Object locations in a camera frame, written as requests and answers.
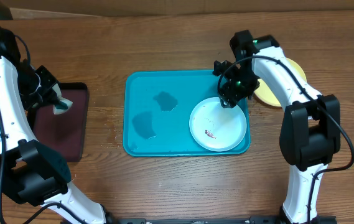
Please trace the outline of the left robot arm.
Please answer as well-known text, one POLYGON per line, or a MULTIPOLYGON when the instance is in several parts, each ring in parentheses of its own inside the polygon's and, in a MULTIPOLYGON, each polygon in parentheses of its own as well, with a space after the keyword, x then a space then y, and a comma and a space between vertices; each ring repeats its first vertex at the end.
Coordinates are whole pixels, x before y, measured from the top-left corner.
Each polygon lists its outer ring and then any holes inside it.
POLYGON ((21 59, 22 39, 0 27, 0 222, 2 199, 51 209, 70 223, 116 223, 115 217, 90 200, 72 182, 62 155, 35 137, 27 114, 51 105, 55 114, 70 110, 58 80, 31 59, 21 59))

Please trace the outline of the light blue plate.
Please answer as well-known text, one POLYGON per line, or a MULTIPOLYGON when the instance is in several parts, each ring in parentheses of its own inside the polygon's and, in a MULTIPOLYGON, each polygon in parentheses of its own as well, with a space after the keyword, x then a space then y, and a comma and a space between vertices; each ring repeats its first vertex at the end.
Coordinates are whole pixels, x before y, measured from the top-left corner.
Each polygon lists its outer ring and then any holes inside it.
POLYGON ((246 111, 240 106, 224 108, 217 97, 199 102, 189 118, 195 142, 211 152, 227 152, 243 147, 249 137, 246 111))

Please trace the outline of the yellow-green plate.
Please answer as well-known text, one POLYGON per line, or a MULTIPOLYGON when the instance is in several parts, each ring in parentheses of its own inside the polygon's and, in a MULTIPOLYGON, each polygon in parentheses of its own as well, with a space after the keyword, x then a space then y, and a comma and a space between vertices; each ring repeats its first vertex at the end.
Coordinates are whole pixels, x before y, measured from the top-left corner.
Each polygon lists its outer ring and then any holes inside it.
MULTIPOLYGON (((287 58, 287 61, 298 72, 300 77, 304 81, 307 81, 307 77, 305 75, 304 70, 301 68, 301 66, 289 58, 287 58)), ((256 97, 267 105, 274 106, 274 107, 281 107, 280 102, 272 93, 271 89, 267 86, 267 84, 262 79, 259 79, 258 81, 259 81, 259 87, 254 91, 256 97)))

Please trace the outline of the green and white sponge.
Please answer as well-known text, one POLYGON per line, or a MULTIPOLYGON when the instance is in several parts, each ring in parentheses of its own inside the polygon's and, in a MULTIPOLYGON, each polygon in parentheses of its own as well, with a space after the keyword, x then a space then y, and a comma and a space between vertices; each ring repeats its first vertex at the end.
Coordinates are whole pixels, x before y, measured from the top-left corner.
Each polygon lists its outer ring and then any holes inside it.
POLYGON ((72 107, 73 102, 62 96, 58 83, 55 84, 52 89, 56 93, 56 100, 53 107, 54 114, 58 115, 67 112, 72 107))

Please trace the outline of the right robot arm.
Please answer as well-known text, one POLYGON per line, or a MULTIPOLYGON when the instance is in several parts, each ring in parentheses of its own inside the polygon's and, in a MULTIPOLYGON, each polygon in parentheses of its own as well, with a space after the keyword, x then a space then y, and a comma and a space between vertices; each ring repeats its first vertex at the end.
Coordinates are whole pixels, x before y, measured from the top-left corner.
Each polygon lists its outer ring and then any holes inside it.
POLYGON ((340 149, 340 104, 334 95, 323 96, 287 61, 271 35, 254 38, 243 30, 230 47, 235 62, 214 63, 217 92, 223 108, 234 108, 265 82, 284 116, 279 147, 290 165, 289 185, 276 223, 336 223, 316 210, 322 170, 340 149))

